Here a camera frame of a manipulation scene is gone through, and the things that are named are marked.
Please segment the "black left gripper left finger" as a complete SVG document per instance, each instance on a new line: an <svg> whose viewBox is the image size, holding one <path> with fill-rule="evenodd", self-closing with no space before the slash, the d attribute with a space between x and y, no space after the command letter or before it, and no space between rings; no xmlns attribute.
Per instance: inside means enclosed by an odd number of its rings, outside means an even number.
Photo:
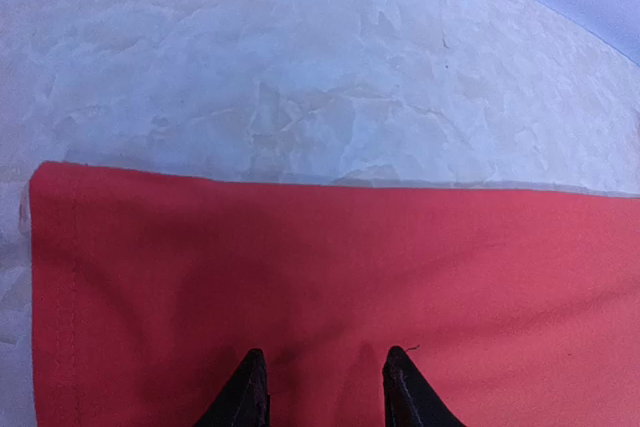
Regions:
<svg viewBox="0 0 640 427"><path fill-rule="evenodd" d="M269 427L267 364L261 349L250 349L194 427Z"/></svg>

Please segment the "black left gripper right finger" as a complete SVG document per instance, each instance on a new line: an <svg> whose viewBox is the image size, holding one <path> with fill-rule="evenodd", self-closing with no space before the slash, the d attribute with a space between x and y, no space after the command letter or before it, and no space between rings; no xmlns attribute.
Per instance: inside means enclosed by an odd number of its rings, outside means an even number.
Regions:
<svg viewBox="0 0 640 427"><path fill-rule="evenodd" d="M400 346L389 349L382 376L386 427L464 427Z"/></svg>

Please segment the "red t-shirt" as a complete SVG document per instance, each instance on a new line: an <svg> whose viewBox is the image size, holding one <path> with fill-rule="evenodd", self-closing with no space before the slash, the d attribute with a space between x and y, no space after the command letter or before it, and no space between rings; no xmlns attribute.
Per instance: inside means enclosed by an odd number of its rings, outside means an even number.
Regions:
<svg viewBox="0 0 640 427"><path fill-rule="evenodd" d="M190 426L246 352L276 426L379 426L405 348L469 426L639 422L639 203L213 182L29 183L42 426Z"/></svg>

